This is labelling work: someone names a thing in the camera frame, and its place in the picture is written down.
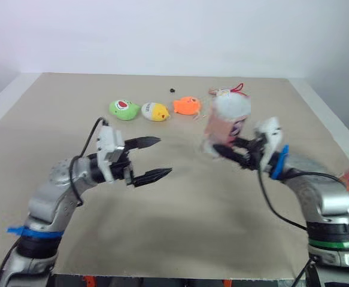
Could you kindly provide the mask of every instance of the green plush toy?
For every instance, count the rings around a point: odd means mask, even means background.
[[[123,121],[133,120],[139,109],[139,105],[129,100],[115,100],[109,104],[109,113]]]

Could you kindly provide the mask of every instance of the yellow plush toy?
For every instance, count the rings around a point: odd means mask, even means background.
[[[151,121],[165,121],[170,117],[168,108],[161,103],[146,103],[141,108],[142,115]]]

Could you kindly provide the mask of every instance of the red string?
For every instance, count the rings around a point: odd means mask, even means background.
[[[244,87],[244,83],[240,83],[238,86],[236,86],[235,88],[232,88],[230,91],[240,91],[242,90]]]
[[[245,97],[248,97],[245,93],[241,92],[243,88],[244,88],[244,83],[240,83],[238,86],[236,86],[235,88],[232,88],[230,91],[233,93],[238,93]]]

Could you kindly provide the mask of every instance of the black cable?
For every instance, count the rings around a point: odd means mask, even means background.
[[[1,262],[0,265],[0,280],[1,280],[1,276],[2,276],[2,272],[4,270],[5,264],[7,263],[9,256],[11,255],[13,249],[16,248],[16,246],[19,244],[20,238],[18,238],[12,245],[12,247],[9,249],[9,251],[7,252],[7,254],[5,255],[4,259]]]
[[[309,259],[305,265],[305,267],[301,270],[301,272],[299,272],[298,276],[296,276],[296,279],[294,280],[292,287],[296,287],[296,285],[298,284],[298,282],[300,281],[302,275],[304,274],[304,272],[306,271],[307,267],[311,264],[311,259]]]
[[[266,192],[266,188],[265,188],[265,186],[263,184],[262,173],[260,171],[260,168],[258,168],[257,174],[258,174],[258,181],[259,181],[260,189],[262,190],[263,197],[265,198],[266,203],[268,204],[268,206],[269,206],[270,210],[272,211],[272,213],[274,213],[279,219],[282,219],[283,221],[285,221],[285,222],[287,222],[287,223],[289,223],[291,225],[294,225],[295,227],[298,227],[298,228],[300,228],[302,230],[307,230],[307,228],[304,227],[303,225],[300,225],[300,224],[298,224],[298,223],[296,223],[294,221],[291,221],[291,220],[287,219],[286,217],[283,217],[282,215],[280,215],[277,211],[275,211],[275,209],[271,205],[270,199],[269,199],[269,197],[267,195],[267,192]]]
[[[297,178],[298,176],[305,176],[305,175],[314,175],[314,176],[322,176],[324,178],[330,178],[333,181],[339,182],[342,185],[345,185],[344,182],[342,182],[339,178],[333,175],[329,175],[328,173],[321,173],[321,172],[298,172],[298,173],[291,173],[288,175],[282,176],[283,179],[291,179],[291,178]]]
[[[90,131],[90,134],[85,142],[85,145],[84,145],[84,148],[83,150],[81,151],[81,154],[80,155],[76,155],[75,157],[72,158],[71,160],[71,163],[69,164],[69,183],[71,184],[71,187],[72,187],[72,191],[74,193],[74,195],[76,196],[77,200],[78,200],[78,204],[77,206],[82,206],[84,204],[84,200],[80,197],[79,193],[78,193],[78,190],[73,182],[73,166],[74,166],[74,163],[80,158],[80,157],[83,157],[85,152],[86,152],[86,149],[89,145],[89,142],[93,136],[93,134],[95,133],[95,130],[98,126],[98,124],[100,123],[100,121],[102,121],[102,125],[103,126],[108,126],[108,121],[103,118],[103,117],[100,117],[96,120],[94,126],[92,127],[92,130]]]

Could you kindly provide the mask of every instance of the blue ring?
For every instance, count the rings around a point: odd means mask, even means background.
[[[289,145],[285,145],[280,153],[280,157],[278,158],[277,165],[275,166],[274,172],[271,175],[272,179],[277,179],[280,173],[283,170],[284,161],[286,157],[289,155]]]
[[[57,231],[57,232],[40,232],[35,230],[30,230],[28,227],[20,226],[20,227],[9,227],[7,229],[8,233],[14,233],[18,236],[29,236],[29,237],[36,237],[36,238],[42,238],[42,239],[52,239],[52,238],[59,238],[62,237],[64,234],[64,231]]]

